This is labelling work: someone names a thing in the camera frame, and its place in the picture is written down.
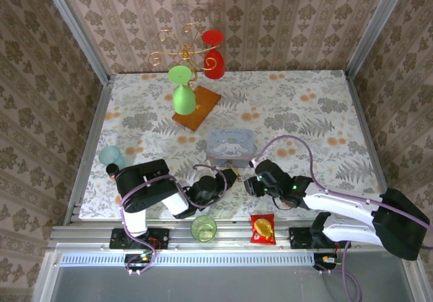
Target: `wall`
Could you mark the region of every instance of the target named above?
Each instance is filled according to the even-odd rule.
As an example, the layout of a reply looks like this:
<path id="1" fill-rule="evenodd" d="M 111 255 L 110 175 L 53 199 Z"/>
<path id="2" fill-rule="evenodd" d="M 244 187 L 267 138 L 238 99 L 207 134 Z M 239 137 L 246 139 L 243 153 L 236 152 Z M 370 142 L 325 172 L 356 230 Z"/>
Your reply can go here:
<path id="1" fill-rule="evenodd" d="M 432 219 L 433 0 L 399 0 L 355 85 L 388 185 Z M 433 283 L 433 255 L 421 255 Z"/>
<path id="2" fill-rule="evenodd" d="M 101 91 L 51 0 L 0 0 L 0 300 L 29 301 Z"/>
<path id="3" fill-rule="evenodd" d="M 177 48 L 157 32 L 188 22 L 224 32 L 228 70 L 344 69 L 379 1 L 70 0 L 112 74 L 151 71 L 150 53 Z"/>

